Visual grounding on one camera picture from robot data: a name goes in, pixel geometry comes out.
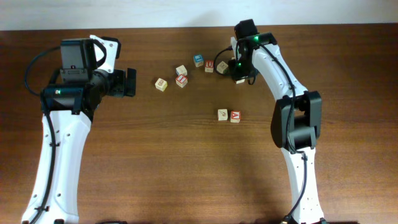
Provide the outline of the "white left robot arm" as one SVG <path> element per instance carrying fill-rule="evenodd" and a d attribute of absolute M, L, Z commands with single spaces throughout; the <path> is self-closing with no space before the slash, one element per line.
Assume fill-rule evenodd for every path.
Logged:
<path fill-rule="evenodd" d="M 62 66 L 37 93 L 43 140 L 34 189 L 22 223 L 78 223 L 77 190 L 83 148 L 94 113 L 105 96 L 136 94 L 136 70 L 116 69 L 121 43 L 91 35 L 65 39 Z"/>

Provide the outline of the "wooden block red 9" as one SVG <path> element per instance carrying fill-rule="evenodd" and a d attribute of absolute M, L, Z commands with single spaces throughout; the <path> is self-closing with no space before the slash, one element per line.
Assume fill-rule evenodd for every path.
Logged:
<path fill-rule="evenodd" d="M 218 109 L 217 112 L 219 121 L 227 121 L 228 120 L 228 110 L 227 109 Z"/>

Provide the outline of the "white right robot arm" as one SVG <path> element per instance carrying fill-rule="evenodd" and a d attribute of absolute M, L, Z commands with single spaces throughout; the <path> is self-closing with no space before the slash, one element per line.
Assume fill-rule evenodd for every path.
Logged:
<path fill-rule="evenodd" d="M 315 153 L 320 137 L 322 98 L 294 76 L 271 33 L 231 38 L 236 69 L 259 72 L 275 99 L 271 136 L 287 164 L 292 208 L 282 223 L 325 223 L 318 198 Z"/>

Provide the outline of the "wooden block red A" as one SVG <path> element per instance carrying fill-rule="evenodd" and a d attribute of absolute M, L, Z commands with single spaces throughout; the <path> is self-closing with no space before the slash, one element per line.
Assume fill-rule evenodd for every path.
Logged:
<path fill-rule="evenodd" d="M 231 111 L 230 121 L 232 123 L 239 123 L 241 120 L 241 112 L 240 111 Z"/>

